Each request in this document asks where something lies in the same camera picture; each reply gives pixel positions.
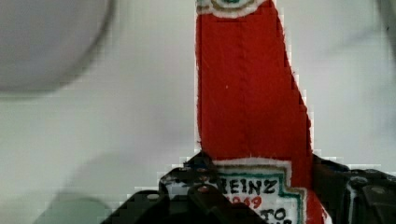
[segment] white background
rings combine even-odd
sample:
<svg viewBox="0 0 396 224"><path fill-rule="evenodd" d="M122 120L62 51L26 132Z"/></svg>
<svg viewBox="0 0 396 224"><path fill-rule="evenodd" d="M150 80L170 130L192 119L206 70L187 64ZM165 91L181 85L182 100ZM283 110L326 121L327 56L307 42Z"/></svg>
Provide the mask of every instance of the white background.
<svg viewBox="0 0 396 224"><path fill-rule="evenodd" d="M193 0L117 5L96 60L73 82L0 93L0 222L32 223L65 192L116 208L194 155ZM396 171L395 60L376 2L277 7L316 152Z"/></svg>

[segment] label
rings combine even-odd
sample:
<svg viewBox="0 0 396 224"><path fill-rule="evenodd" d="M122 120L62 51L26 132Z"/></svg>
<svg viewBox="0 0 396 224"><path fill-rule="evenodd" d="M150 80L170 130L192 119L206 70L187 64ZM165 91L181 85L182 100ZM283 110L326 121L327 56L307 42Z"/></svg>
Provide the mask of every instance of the label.
<svg viewBox="0 0 396 224"><path fill-rule="evenodd" d="M285 167L218 166L224 196L245 203L268 224L304 224L305 189L293 189Z"/></svg>

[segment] gray object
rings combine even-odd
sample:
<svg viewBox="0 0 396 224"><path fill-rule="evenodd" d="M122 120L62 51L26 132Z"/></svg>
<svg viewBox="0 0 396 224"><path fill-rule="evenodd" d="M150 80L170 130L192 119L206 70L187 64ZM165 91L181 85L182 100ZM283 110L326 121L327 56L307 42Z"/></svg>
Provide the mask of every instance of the gray object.
<svg viewBox="0 0 396 224"><path fill-rule="evenodd" d="M98 224L110 214L104 204L92 199L53 202L34 224Z"/></svg>
<svg viewBox="0 0 396 224"><path fill-rule="evenodd" d="M102 33L109 5L110 0L2 0L0 91L59 82Z"/></svg>

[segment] red object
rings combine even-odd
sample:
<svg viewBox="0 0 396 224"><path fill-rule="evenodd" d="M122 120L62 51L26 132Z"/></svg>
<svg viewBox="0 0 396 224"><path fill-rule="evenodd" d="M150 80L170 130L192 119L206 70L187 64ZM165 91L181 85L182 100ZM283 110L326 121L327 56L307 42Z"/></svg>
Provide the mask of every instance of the red object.
<svg viewBox="0 0 396 224"><path fill-rule="evenodd" d="M197 19L198 129L213 160L291 161L291 186L308 189L306 223L323 223L311 191L310 120L269 0L244 17Z"/></svg>

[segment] screw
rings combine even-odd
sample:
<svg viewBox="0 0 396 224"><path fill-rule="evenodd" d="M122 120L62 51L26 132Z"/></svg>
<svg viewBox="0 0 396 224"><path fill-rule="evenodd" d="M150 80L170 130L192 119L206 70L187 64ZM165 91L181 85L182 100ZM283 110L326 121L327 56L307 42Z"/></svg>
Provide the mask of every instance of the screw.
<svg viewBox="0 0 396 224"><path fill-rule="evenodd" d="M157 201L159 198L160 198L160 195L159 195L159 194L149 194L149 195L148 195L148 199L149 199L150 201L152 201L152 202Z"/></svg>
<svg viewBox="0 0 396 224"><path fill-rule="evenodd" d="M198 168L197 171L200 173L203 173L203 172L206 172L207 170L205 168Z"/></svg>
<svg viewBox="0 0 396 224"><path fill-rule="evenodd" d="M372 187L371 190L377 194L384 194L386 192L382 187Z"/></svg>
<svg viewBox="0 0 396 224"><path fill-rule="evenodd" d="M198 188L198 191L200 191L201 193L207 193L209 192L209 188L207 186L201 186L200 188Z"/></svg>
<svg viewBox="0 0 396 224"><path fill-rule="evenodd" d="M350 181L352 187L363 187L369 182L366 178L360 176L352 176Z"/></svg>
<svg viewBox="0 0 396 224"><path fill-rule="evenodd" d="M209 179L209 177L207 177L206 175L201 175L200 177L199 177L199 179L201 180L201 181L206 181L206 180L208 180Z"/></svg>

